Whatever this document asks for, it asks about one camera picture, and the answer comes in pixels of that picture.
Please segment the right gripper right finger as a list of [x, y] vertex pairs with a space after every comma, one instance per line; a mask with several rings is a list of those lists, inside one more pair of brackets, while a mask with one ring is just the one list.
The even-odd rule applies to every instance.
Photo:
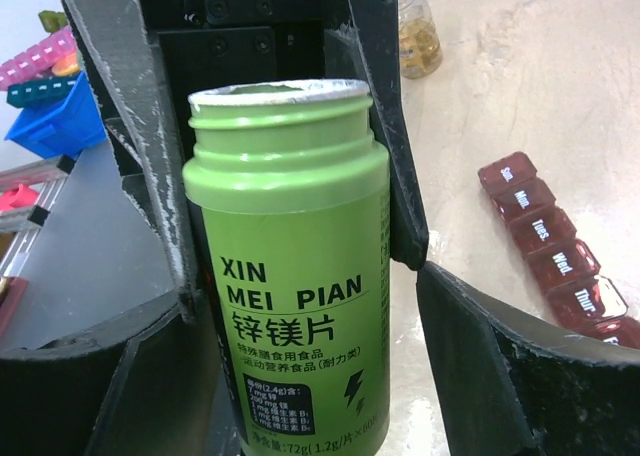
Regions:
[[546, 323], [433, 262], [416, 290], [451, 454], [638, 454], [638, 351]]

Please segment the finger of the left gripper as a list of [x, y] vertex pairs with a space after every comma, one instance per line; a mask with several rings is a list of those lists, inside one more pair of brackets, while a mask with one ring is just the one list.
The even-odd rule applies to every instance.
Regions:
[[398, 0], [324, 0], [324, 75], [369, 85], [371, 128], [390, 155], [390, 254], [418, 270], [429, 234], [402, 109]]

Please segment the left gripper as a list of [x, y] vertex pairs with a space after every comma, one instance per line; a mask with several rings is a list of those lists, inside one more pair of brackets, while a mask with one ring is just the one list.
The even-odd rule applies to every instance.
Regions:
[[141, 159], [180, 311], [192, 323], [198, 262], [179, 145], [179, 137], [194, 138], [187, 97], [235, 84], [349, 77], [347, 51], [329, 33], [346, 20], [344, 0], [63, 2]]

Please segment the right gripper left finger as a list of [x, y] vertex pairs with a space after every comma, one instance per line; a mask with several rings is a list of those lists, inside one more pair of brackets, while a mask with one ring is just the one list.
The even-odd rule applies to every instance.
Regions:
[[210, 304], [166, 293], [40, 348], [1, 354], [4, 455], [201, 455], [220, 358]]

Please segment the red weekly pill organizer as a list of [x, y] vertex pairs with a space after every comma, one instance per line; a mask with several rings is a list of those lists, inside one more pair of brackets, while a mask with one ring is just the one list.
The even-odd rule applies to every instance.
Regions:
[[639, 347], [639, 321], [529, 156], [521, 151], [477, 172], [553, 320], [604, 343]]

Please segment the green pill bottle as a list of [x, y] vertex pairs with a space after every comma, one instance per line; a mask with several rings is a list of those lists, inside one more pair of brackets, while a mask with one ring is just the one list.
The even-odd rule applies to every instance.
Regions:
[[228, 386], [247, 455], [373, 455], [389, 426], [390, 169], [353, 79], [190, 95]]

